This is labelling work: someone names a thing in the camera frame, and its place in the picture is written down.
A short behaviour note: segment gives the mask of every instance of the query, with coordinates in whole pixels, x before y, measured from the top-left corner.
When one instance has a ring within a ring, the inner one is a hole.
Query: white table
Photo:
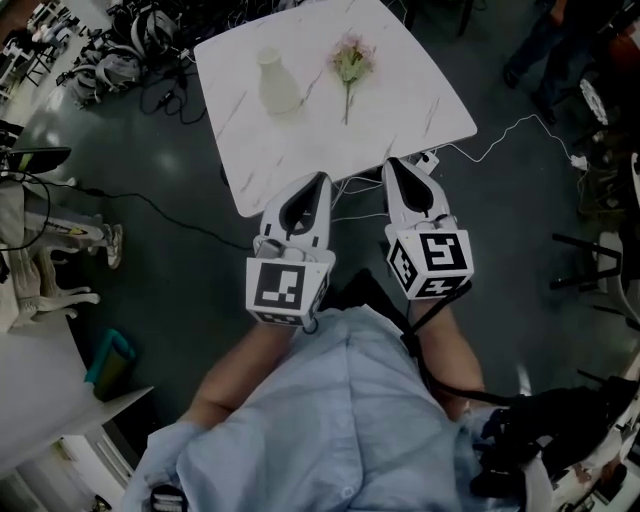
[[[328,64],[346,32],[375,48],[375,70],[345,87]],[[258,96],[256,55],[280,50],[306,98],[296,111],[267,114]],[[326,0],[274,14],[195,49],[209,120],[229,186],[244,217],[295,179],[317,171],[341,180],[474,135],[476,126],[447,79],[378,0]]]

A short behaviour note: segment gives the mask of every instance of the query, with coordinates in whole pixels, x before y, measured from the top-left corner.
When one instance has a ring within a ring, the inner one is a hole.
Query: black strap
[[[486,393],[484,391],[463,391],[461,389],[452,388],[447,384],[440,382],[436,379],[424,364],[424,358],[422,357],[422,350],[420,348],[420,339],[417,332],[424,325],[427,324],[433,317],[435,317],[440,311],[442,311],[447,305],[453,301],[462,297],[465,293],[471,290],[471,281],[467,281],[461,287],[455,289],[449,295],[441,299],[433,308],[427,311],[422,318],[418,320],[411,328],[405,332],[400,339],[404,343],[405,347],[409,351],[409,355],[418,361],[418,370],[425,386],[430,387],[435,385],[443,391],[462,398],[468,398],[469,400],[478,400],[480,402],[489,402],[495,405],[509,406],[513,403],[513,397],[503,397],[494,395],[492,393]]]

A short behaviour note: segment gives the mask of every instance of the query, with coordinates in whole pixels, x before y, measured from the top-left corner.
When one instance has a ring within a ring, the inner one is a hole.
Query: dark pants
[[[549,13],[534,25],[531,34],[507,63],[507,70],[520,79],[536,62],[549,55],[537,96],[547,107],[558,99],[560,86],[569,78],[572,61],[589,49],[591,37],[579,30],[571,19],[556,26]]]

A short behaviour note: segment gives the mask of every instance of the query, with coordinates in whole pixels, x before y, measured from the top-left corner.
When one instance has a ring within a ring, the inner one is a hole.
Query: shirt sleeve
[[[169,425],[149,436],[147,449],[136,468],[127,488],[120,510],[122,512],[141,512],[151,490],[162,484],[179,486],[176,474],[178,457],[189,444],[206,430],[188,422]]]

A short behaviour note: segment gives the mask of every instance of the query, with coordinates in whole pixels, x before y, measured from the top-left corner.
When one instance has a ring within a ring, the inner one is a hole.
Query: person
[[[364,295],[372,303],[375,293]],[[436,303],[412,301],[413,317]],[[180,499],[191,510],[234,512],[518,509],[469,490],[481,471],[472,426],[493,408],[430,392],[398,326],[369,305],[316,319],[311,334],[255,325],[180,420],[151,434],[120,509],[186,510]],[[418,336],[435,379],[484,389],[449,307]]]
[[[515,88],[529,68],[548,55],[544,76],[531,99],[545,120],[555,124],[553,105],[559,87],[569,78],[571,63],[588,51],[598,30],[622,4],[623,0],[556,0],[504,67],[507,86]]]
[[[109,268],[118,268],[124,240],[121,224],[105,224],[99,215],[90,217],[49,204],[48,199],[23,186],[11,171],[3,173],[8,176],[0,179],[0,242],[21,247],[35,240],[36,247],[87,249],[91,255],[104,247]],[[39,181],[27,183],[32,187],[41,185]]]

